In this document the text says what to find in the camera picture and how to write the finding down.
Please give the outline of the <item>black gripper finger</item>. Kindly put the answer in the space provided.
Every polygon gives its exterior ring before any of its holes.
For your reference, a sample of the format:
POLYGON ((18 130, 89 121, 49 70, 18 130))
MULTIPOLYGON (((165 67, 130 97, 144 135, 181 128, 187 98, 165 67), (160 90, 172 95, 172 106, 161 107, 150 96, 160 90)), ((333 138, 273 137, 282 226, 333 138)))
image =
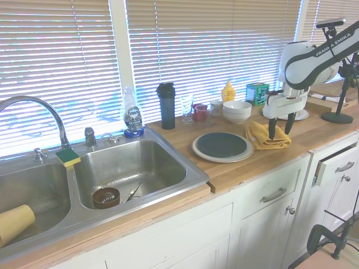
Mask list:
POLYGON ((276 130, 276 126, 277 126, 277 120, 278 120, 278 118, 269 119, 268 132, 269 132, 269 138, 271 140, 273 140, 274 137, 275 137, 275 130, 276 130))
POLYGON ((288 114, 288 119, 287 119, 287 123, 286 123, 286 126, 285 126, 285 134, 289 134, 291 129, 292 129, 292 126, 295 122, 295 117, 296 117, 296 113, 290 113, 288 114))

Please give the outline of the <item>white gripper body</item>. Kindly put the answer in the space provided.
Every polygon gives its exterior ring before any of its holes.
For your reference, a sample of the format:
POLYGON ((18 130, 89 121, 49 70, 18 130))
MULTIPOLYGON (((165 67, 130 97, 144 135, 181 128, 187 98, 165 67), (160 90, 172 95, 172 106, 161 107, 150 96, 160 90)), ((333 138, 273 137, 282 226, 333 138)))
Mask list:
POLYGON ((282 92, 269 94, 263 107, 263 116, 268 119, 288 116, 304 109, 307 102, 307 93, 288 98, 282 92))

